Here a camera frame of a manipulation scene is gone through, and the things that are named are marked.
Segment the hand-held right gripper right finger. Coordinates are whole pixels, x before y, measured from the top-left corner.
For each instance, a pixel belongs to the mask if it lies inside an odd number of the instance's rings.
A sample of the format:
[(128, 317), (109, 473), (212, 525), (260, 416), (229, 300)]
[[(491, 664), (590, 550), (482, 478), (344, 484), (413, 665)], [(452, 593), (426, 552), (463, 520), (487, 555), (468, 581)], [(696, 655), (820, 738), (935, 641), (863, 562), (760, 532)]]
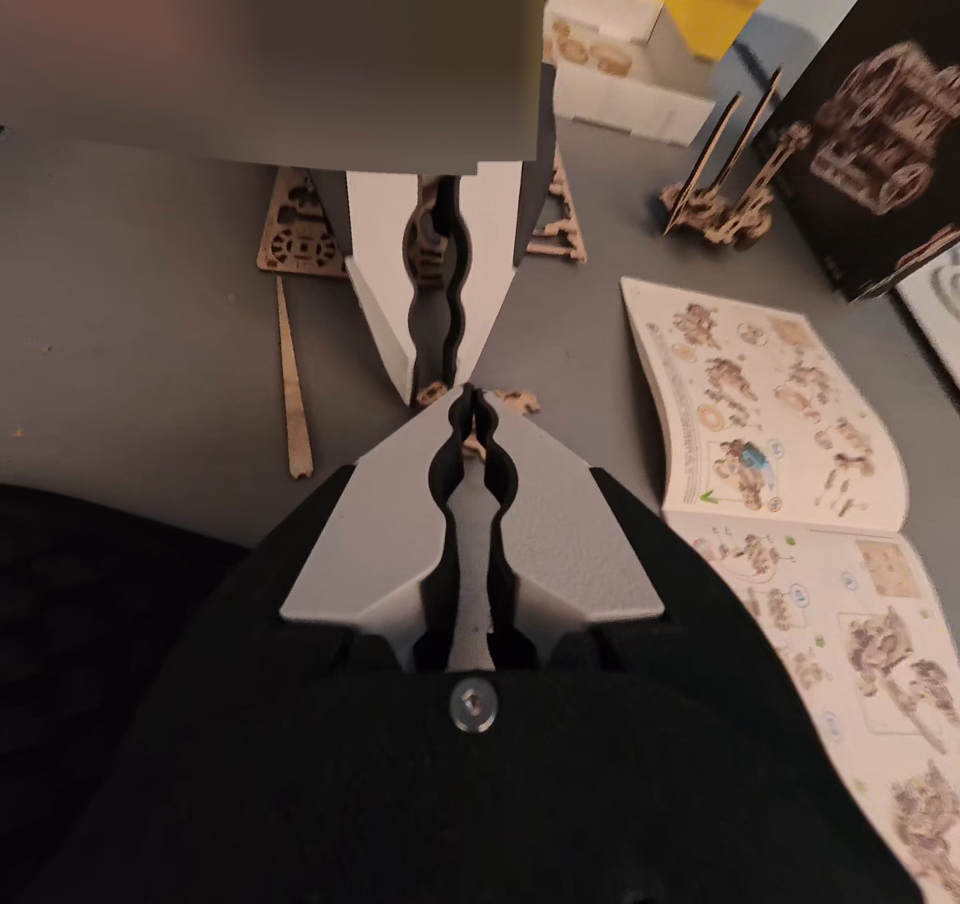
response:
[(478, 393), (478, 437), (498, 504), (486, 573), (498, 670), (544, 666), (570, 634), (664, 615), (591, 466), (488, 391)]

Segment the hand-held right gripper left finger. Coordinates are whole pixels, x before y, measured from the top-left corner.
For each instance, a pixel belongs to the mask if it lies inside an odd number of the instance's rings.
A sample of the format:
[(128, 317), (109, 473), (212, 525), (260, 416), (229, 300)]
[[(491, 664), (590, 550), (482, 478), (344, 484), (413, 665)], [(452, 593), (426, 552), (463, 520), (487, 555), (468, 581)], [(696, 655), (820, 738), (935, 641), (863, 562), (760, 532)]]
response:
[(404, 670), (446, 670), (460, 597), (450, 498), (474, 388), (457, 386), (358, 459), (279, 611), (382, 637)]

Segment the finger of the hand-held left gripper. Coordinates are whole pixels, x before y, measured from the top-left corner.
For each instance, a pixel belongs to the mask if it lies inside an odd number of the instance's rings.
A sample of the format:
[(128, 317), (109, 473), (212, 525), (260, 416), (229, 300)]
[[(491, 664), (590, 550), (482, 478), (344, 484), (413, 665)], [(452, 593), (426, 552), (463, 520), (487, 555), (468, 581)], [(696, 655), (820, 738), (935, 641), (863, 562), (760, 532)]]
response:
[(416, 348), (409, 330), (415, 283), (406, 265), (408, 225), (422, 201), (414, 174), (348, 171), (352, 252), (346, 270), (378, 355), (404, 406), (413, 394)]
[(454, 179), (455, 263), (442, 346), (447, 385), (470, 379), (513, 281), (521, 184), (522, 162), (481, 162), (474, 175)]

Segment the small wooden gear assembly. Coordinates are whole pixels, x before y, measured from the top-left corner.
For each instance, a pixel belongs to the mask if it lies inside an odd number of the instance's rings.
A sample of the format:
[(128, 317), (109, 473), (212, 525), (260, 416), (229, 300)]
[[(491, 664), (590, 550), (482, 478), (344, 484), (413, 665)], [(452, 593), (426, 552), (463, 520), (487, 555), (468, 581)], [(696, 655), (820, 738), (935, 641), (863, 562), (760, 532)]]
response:
[[(449, 387), (443, 382), (431, 383), (414, 395), (414, 410), (425, 409), (437, 403), (448, 392)], [(536, 394), (531, 391), (494, 389), (492, 394), (504, 406), (511, 408), (520, 415), (539, 413), (542, 409)], [(471, 432), (462, 442), (462, 455), (464, 458), (475, 457), (481, 462), (486, 461), (486, 450), (478, 438), (475, 416), (471, 418)]]

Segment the partly built wooden model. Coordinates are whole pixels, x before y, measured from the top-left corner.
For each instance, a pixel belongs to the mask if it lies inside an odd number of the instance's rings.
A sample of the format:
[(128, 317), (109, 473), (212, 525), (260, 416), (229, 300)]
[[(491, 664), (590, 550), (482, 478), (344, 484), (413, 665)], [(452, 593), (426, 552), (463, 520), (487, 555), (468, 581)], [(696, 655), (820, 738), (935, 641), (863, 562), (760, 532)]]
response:
[(736, 93), (724, 108), (686, 178), (660, 189), (655, 202), (661, 213), (664, 235), (683, 229), (699, 235), (712, 247), (726, 246), (745, 251), (769, 233), (773, 223), (774, 178), (791, 157), (810, 144), (812, 132), (807, 123), (796, 121), (781, 133), (773, 152), (737, 200), (726, 199), (722, 189), (754, 131), (759, 128), (765, 111), (773, 103), (783, 72), (781, 67), (773, 71), (735, 146), (708, 186), (700, 185), (702, 175), (738, 109), (741, 93)]

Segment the black model kit box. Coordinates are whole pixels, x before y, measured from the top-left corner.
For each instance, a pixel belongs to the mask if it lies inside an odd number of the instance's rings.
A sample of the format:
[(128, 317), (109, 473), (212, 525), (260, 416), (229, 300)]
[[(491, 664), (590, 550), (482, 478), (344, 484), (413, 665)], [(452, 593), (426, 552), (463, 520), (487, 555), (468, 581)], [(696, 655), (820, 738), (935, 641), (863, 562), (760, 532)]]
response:
[(810, 131), (774, 180), (835, 289), (882, 296), (958, 244), (959, 0), (856, 0), (764, 126)]

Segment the laser-cut wooden sheet with gear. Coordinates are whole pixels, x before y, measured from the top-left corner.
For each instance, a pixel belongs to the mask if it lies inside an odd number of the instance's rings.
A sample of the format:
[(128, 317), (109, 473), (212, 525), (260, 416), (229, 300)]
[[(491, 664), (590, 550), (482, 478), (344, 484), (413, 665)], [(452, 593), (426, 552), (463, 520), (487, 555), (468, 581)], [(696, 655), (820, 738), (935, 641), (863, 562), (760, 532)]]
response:
[(345, 257), (309, 172), (279, 166), (256, 266), (263, 272), (346, 279)]

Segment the white cardboard tray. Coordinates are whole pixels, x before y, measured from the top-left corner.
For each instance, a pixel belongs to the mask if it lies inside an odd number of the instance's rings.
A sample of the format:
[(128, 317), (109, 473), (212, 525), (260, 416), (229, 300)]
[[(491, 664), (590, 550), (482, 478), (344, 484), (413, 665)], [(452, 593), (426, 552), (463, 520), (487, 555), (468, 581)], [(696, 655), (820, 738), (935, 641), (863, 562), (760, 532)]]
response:
[(652, 141), (693, 142), (714, 110), (715, 64), (692, 54), (662, 0), (546, 0), (543, 29), (554, 17), (595, 27), (636, 56), (627, 78), (543, 57), (557, 69), (558, 117)]

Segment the pile of rubber bands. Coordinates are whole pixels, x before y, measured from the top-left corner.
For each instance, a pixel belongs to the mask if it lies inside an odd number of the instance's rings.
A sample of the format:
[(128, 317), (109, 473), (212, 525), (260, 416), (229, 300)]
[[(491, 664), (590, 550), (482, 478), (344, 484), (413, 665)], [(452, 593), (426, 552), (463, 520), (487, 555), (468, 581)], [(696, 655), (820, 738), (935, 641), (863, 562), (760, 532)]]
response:
[(543, 56), (555, 64), (567, 63), (627, 78), (637, 65), (630, 45), (609, 41), (599, 29), (565, 18), (549, 18), (543, 31)]

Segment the thin wooden stick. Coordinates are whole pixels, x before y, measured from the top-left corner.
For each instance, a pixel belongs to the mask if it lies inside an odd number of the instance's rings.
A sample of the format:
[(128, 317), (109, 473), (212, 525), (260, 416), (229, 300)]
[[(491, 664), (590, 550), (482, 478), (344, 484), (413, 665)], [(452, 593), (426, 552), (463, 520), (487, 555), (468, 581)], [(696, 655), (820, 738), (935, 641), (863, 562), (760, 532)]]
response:
[(281, 274), (275, 276), (275, 287), (289, 472), (294, 480), (307, 479), (313, 476), (314, 462)]

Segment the open instruction booklet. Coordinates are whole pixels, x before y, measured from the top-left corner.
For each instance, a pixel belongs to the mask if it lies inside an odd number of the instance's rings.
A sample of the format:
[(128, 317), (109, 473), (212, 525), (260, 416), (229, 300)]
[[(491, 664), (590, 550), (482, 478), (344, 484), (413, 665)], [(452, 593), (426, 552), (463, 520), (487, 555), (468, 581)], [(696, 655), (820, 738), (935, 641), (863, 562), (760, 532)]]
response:
[(751, 613), (923, 900), (958, 902), (958, 655), (900, 533), (889, 432), (803, 315), (621, 289), (665, 437), (666, 523)]

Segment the black quilted pad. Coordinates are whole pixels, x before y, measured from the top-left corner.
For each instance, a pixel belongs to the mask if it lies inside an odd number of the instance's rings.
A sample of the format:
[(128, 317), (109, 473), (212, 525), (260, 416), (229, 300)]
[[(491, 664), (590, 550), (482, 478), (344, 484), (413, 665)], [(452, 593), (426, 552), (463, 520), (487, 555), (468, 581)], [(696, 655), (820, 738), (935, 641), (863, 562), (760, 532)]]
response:
[(2, 902), (63, 845), (187, 622), (248, 552), (2, 484)]

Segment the white round device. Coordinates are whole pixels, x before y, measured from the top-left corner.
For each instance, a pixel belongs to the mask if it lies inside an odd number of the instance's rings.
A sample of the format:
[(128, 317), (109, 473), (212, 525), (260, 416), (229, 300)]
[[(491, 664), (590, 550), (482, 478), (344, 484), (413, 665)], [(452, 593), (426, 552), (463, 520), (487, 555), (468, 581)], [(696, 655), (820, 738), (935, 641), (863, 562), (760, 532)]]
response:
[(897, 288), (951, 382), (959, 386), (959, 246), (924, 264)]

